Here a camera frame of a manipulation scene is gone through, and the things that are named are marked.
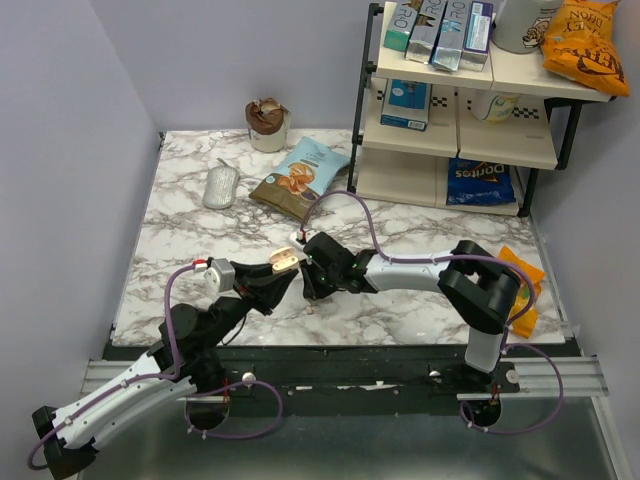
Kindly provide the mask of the beige earbud charging case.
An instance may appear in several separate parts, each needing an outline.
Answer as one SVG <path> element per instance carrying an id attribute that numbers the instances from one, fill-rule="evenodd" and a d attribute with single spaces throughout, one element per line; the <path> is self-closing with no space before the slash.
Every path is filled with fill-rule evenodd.
<path id="1" fill-rule="evenodd" d="M 293 247 L 283 247 L 273 251 L 269 257 L 272 273 L 279 274 L 299 268 L 299 258 Z"/>

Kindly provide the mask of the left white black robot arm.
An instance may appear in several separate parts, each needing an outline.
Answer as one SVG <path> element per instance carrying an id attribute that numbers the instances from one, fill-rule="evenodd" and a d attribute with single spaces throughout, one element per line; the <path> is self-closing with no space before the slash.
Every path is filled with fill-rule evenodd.
<path id="1" fill-rule="evenodd" d="M 221 296 L 208 308 L 172 304 L 175 281 L 203 271 L 217 278 Z M 296 268 L 278 271 L 270 263 L 246 265 L 225 259 L 197 260 L 176 270 L 164 289 L 164 321 L 156 342 L 127 369 L 97 390 L 65 407 L 43 406 L 32 415 L 39 436 L 29 469 L 68 479 L 91 465 L 99 451 L 135 421 L 182 398 L 219 396 L 230 403 L 239 387 L 262 386 L 243 376 L 231 383 L 216 352 L 224 337 L 255 310 L 270 315 L 296 278 Z"/>

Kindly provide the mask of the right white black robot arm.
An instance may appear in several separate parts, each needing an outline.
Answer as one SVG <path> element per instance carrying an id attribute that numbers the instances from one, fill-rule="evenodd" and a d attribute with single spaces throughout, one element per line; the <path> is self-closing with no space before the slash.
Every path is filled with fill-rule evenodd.
<path id="1" fill-rule="evenodd" d="M 520 277 L 505 262 L 470 240 L 425 258 L 391 259 L 374 249 L 354 254 L 324 232 L 296 233 L 291 243 L 302 255 L 303 295 L 308 300 L 321 300 L 337 291 L 443 294 L 469 326 L 465 362 L 459 370 L 462 384 L 480 392 L 494 383 L 507 321 L 521 286 Z"/>

